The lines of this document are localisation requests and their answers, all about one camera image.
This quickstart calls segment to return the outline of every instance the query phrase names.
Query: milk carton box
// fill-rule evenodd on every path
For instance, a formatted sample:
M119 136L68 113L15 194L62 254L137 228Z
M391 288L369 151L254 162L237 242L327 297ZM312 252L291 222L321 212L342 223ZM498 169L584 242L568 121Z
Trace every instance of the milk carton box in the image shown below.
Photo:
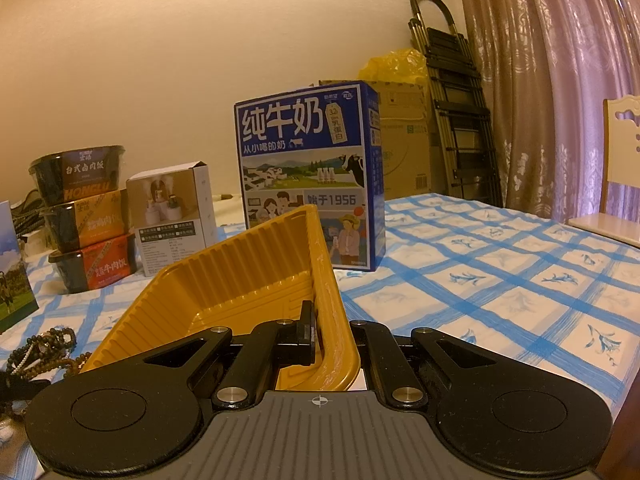
M337 269L375 270L385 253L378 94L362 81L235 106L247 228L314 204Z

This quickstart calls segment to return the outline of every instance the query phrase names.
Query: table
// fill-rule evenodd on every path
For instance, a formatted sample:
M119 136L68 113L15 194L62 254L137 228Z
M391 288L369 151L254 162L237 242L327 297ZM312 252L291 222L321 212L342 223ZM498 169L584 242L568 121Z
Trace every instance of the table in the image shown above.
M640 250L435 194L385 208L386 256L378 270L335 271L350 319L383 322L397 335L437 328L581 382L618 414L640 367ZM242 230L231 224L219 234ZM137 273L66 295L46 255L28 261L28 274L40 309L0 336L0 364L52 326L76 331L74 355L95 350L148 283ZM1 480L31 480L39 464L21 428L14 431L0 454Z

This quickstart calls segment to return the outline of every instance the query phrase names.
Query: wall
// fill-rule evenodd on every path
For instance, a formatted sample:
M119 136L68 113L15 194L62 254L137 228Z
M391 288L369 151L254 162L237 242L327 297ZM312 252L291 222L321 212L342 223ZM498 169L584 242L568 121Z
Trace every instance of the wall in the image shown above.
M0 200L33 187L34 158L104 144L126 147L124 178L201 159L213 193L238 192L234 102L353 78L410 46L410 17L408 0L0 0Z

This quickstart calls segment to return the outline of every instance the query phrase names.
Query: curtain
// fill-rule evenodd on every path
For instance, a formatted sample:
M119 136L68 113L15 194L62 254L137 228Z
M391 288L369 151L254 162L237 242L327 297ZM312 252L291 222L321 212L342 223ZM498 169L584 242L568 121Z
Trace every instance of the curtain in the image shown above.
M506 207L597 212L603 99L640 94L640 0L463 0L492 111ZM640 220L640 190L611 184L607 211Z

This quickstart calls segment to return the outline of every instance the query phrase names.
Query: cardboard box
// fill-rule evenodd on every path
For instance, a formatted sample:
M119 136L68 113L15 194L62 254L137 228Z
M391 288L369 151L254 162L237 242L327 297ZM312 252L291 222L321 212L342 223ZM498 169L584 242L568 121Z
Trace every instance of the cardboard box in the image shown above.
M145 276L218 241L204 162L135 174L127 193Z
M424 88L386 81L366 83L380 99L385 199L432 191L429 132L438 130Z
M237 103L247 227L318 206L332 264L375 270L385 253L378 95L356 81Z

